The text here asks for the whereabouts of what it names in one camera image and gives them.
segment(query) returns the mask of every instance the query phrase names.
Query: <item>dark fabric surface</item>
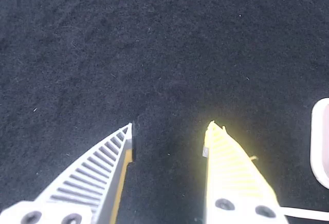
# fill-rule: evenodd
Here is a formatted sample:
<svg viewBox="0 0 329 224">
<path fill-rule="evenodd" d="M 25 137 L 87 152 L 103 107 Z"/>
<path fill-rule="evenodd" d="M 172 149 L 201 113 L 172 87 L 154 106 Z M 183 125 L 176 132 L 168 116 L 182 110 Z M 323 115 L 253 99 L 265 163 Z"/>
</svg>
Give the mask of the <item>dark fabric surface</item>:
<svg viewBox="0 0 329 224">
<path fill-rule="evenodd" d="M 118 223 L 194 223 L 216 120 L 282 206 L 328 210 L 309 165 L 312 106 L 329 96 L 328 2 L 0 0 L 0 207 L 33 200 L 134 120 Z"/>
</svg>

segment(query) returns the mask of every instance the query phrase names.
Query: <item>black carpet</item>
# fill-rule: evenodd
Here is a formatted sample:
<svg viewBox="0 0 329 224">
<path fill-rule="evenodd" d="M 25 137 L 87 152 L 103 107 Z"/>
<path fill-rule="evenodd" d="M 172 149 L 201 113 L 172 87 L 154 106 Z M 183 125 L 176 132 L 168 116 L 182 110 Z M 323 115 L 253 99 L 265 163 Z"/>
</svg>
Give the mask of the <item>black carpet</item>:
<svg viewBox="0 0 329 224">
<path fill-rule="evenodd" d="M 328 3 L 0 0 L 0 208 L 135 121 L 118 223 L 194 223 L 216 120 L 282 206 L 328 210 L 309 165 L 311 110 L 329 96 Z"/>
</svg>

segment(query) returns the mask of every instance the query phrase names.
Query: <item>white object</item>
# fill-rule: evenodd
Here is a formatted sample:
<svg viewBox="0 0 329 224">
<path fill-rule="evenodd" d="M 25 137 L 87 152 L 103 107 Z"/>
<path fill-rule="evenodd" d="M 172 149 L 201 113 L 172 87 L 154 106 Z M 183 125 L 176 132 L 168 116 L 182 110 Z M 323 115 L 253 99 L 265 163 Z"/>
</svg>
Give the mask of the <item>white object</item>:
<svg viewBox="0 0 329 224">
<path fill-rule="evenodd" d="M 283 212 L 284 215 L 287 215 L 287 216 L 304 218 L 304 219 L 329 221 L 328 212 L 295 209 L 295 208 L 288 208 L 288 207 L 281 207 L 281 211 Z"/>
<path fill-rule="evenodd" d="M 313 107 L 310 165 L 317 180 L 329 189 L 329 98 Z"/>
</svg>

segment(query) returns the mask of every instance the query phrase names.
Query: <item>white cable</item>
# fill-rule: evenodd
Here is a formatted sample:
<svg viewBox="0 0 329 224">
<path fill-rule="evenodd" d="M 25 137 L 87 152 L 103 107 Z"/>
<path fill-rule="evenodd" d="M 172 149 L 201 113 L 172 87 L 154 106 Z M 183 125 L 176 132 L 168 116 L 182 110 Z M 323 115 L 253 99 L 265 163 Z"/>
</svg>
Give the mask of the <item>white cable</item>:
<svg viewBox="0 0 329 224">
<path fill-rule="evenodd" d="M 287 216 L 313 219 L 313 220 L 323 220 L 329 221 L 329 213 L 315 210 L 304 210 L 296 208 L 281 207 L 282 213 Z"/>
</svg>

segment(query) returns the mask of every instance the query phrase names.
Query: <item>screw hole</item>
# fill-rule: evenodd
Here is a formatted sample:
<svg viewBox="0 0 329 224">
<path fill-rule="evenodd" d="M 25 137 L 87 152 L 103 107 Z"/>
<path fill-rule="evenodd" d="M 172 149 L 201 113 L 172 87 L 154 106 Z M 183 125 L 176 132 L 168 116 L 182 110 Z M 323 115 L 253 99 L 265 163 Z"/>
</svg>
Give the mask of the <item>screw hole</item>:
<svg viewBox="0 0 329 224">
<path fill-rule="evenodd" d="M 41 212 L 40 211 L 32 211 L 28 214 L 26 214 L 22 221 L 21 224 L 35 224 L 38 223 L 38 221 L 41 218 Z"/>
<path fill-rule="evenodd" d="M 235 210 L 234 204 L 225 198 L 218 199 L 216 201 L 215 205 L 217 208 L 220 208 L 223 210 Z"/>
<path fill-rule="evenodd" d="M 267 218 L 275 218 L 276 214 L 274 213 L 273 210 L 271 210 L 269 207 L 266 206 L 257 206 L 256 207 L 256 213 L 258 215 L 265 216 Z"/>
<path fill-rule="evenodd" d="M 82 220 L 79 214 L 69 214 L 62 220 L 62 224 L 80 224 Z"/>
</svg>

